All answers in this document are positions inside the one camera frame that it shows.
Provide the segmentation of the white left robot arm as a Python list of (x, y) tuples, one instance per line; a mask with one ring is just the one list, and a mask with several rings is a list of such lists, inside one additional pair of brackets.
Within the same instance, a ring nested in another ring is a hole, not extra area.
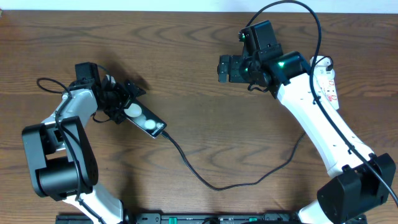
[(75, 65), (76, 79), (63, 86), (61, 103), (39, 124), (22, 130), (22, 141), (33, 189), (39, 197), (63, 201), (81, 211), (58, 215), (56, 223), (136, 223), (137, 219), (98, 182), (98, 165), (85, 133), (97, 111), (111, 121), (126, 119), (123, 110), (145, 94), (126, 80), (100, 78), (101, 67), (92, 62)]

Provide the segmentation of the black smartphone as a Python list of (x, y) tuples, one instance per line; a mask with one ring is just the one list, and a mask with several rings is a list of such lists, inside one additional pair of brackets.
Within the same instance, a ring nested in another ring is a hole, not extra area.
[(152, 138), (156, 138), (167, 123), (155, 115), (137, 99), (129, 99), (123, 109), (126, 118)]

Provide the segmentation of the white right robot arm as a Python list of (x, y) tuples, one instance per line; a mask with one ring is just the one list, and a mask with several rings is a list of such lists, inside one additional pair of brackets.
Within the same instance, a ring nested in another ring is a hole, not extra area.
[(241, 55), (222, 55), (221, 83), (248, 83), (270, 92), (297, 119), (319, 152), (331, 180), (301, 208), (302, 223), (347, 223), (386, 203), (396, 164), (375, 155), (344, 122), (299, 52), (284, 54), (269, 21), (239, 32)]

